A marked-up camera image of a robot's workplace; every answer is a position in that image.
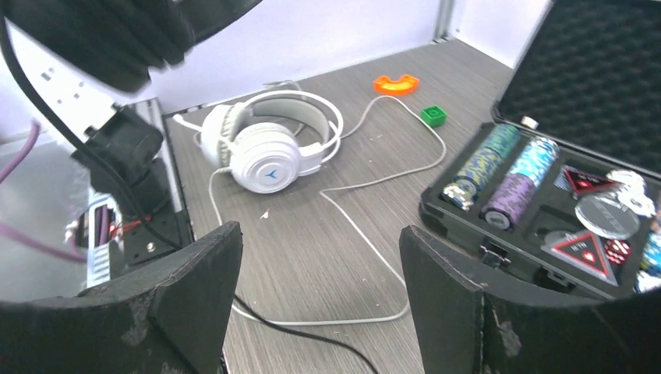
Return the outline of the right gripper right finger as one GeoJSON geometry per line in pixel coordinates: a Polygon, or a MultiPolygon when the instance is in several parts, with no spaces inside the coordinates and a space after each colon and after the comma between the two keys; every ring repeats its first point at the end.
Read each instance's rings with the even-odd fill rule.
{"type": "Polygon", "coordinates": [[[518,280],[416,226],[401,263],[427,373],[657,373],[660,293],[614,301],[518,280]]]}

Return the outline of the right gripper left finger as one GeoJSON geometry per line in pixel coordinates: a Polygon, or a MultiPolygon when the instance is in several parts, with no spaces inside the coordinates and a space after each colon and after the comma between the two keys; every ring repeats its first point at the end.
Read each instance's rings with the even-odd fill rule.
{"type": "Polygon", "coordinates": [[[215,373],[242,263],[230,221],[74,298],[1,304],[4,373],[215,373]]]}

